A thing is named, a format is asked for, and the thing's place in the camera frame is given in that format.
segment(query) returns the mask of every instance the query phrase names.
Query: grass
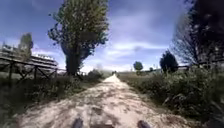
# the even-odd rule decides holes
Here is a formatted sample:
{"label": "grass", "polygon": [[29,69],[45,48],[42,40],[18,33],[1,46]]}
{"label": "grass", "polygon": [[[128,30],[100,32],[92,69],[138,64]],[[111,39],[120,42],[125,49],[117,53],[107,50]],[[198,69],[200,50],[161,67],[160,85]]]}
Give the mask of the grass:
{"label": "grass", "polygon": [[38,79],[35,83],[32,79],[26,79],[20,84],[13,84],[11,88],[5,82],[5,86],[0,87],[0,127],[1,124],[12,121],[13,115],[23,113],[29,107],[59,101],[99,82],[99,77],[92,76],[83,76],[83,81],[66,76],[51,80]]}
{"label": "grass", "polygon": [[192,70],[167,75],[151,73],[147,76],[136,76],[120,73],[118,76],[138,92],[148,95],[156,104],[166,106],[175,114],[204,123],[213,118],[216,115],[214,113],[223,112],[212,104],[223,105],[223,74]]}

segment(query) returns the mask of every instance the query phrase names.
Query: fence post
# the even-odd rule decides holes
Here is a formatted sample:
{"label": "fence post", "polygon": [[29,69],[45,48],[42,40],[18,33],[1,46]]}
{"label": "fence post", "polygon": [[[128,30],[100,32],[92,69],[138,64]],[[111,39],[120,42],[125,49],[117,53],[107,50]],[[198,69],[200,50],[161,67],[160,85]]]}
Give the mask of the fence post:
{"label": "fence post", "polygon": [[8,82],[9,82],[9,86],[11,87],[12,85],[12,69],[13,69],[13,65],[14,65],[14,62],[10,62],[10,65],[9,65],[9,76],[8,76]]}
{"label": "fence post", "polygon": [[36,83],[37,79],[37,66],[34,66],[34,83]]}

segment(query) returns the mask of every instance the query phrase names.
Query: weeds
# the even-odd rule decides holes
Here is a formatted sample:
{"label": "weeds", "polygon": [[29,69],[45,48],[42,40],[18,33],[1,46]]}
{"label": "weeds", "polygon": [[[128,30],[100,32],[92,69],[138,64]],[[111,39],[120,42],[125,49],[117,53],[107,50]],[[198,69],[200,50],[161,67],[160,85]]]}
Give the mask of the weeds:
{"label": "weeds", "polygon": [[221,105],[223,100],[224,76],[207,70],[195,69],[187,73],[154,74],[148,79],[120,74],[119,78],[128,81],[129,85],[139,92],[147,94],[174,113],[201,122],[206,122],[214,116],[214,110],[217,109],[214,109],[212,103]]}

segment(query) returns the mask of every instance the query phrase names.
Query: foliage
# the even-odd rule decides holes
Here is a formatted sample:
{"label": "foliage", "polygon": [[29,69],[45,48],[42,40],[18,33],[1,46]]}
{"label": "foliage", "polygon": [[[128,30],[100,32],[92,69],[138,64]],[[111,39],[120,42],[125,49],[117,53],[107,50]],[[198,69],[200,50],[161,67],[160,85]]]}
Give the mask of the foliage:
{"label": "foliage", "polygon": [[98,70],[93,69],[92,71],[90,71],[88,73],[88,76],[87,77],[90,80],[92,80],[92,79],[100,79],[100,78],[102,78],[102,74]]}
{"label": "foliage", "polygon": [[72,96],[100,82],[99,79],[88,79],[87,76],[83,76],[83,79],[79,81],[74,77],[61,76],[51,80],[37,79],[35,83],[32,79],[26,79],[20,84],[13,84],[12,88],[1,87],[0,127],[1,123],[30,106]]}
{"label": "foliage", "polygon": [[96,46],[107,41],[107,0],[66,0],[53,14],[49,37],[61,45],[69,75],[76,75]]}
{"label": "foliage", "polygon": [[149,68],[149,71],[150,71],[150,72],[152,72],[152,71],[153,71],[153,68],[152,68],[152,67],[150,67],[150,68]]}
{"label": "foliage", "polygon": [[136,71],[141,71],[143,69],[143,65],[139,61],[136,61],[133,66],[134,66]]}
{"label": "foliage", "polygon": [[200,42],[194,39],[193,31],[188,15],[182,15],[176,25],[172,50],[181,58],[183,63],[198,65],[202,49]]}
{"label": "foliage", "polygon": [[26,62],[30,59],[32,48],[33,40],[31,33],[23,34],[18,45],[18,54],[20,55],[22,61]]}
{"label": "foliage", "polygon": [[190,56],[200,63],[210,63],[211,61],[220,59],[223,53],[224,47],[224,29],[222,24],[224,22],[224,11],[221,5],[224,4],[223,0],[186,0],[191,3],[191,7],[188,11],[189,23],[184,25],[188,28],[187,33],[182,33],[182,37],[179,38],[179,42],[182,44],[185,37],[189,37],[187,44],[188,48],[181,52],[180,46],[176,46],[180,49],[180,53],[185,54],[186,49],[193,48],[187,54],[194,53],[195,56]]}
{"label": "foliage", "polygon": [[129,85],[147,94],[157,103],[167,106],[176,114],[202,122],[214,117],[224,117],[221,107],[224,94],[222,74],[192,69],[187,73],[172,75],[154,74],[148,79],[139,77],[133,80],[133,77],[127,76],[119,78],[125,82],[129,81]]}
{"label": "foliage", "polygon": [[160,59],[160,66],[163,72],[175,72],[178,69],[178,63],[176,61],[175,56],[170,53],[170,51],[166,51],[162,58]]}

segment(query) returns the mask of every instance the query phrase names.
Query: dirt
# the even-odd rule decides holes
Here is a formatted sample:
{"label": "dirt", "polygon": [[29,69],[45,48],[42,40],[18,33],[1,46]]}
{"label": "dirt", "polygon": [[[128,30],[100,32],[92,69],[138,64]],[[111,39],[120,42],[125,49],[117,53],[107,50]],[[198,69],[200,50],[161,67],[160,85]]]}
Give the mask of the dirt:
{"label": "dirt", "polygon": [[68,99],[16,115],[18,128],[72,128],[77,118],[84,128],[137,128],[140,120],[152,128],[187,128],[180,116],[155,111],[115,75]]}

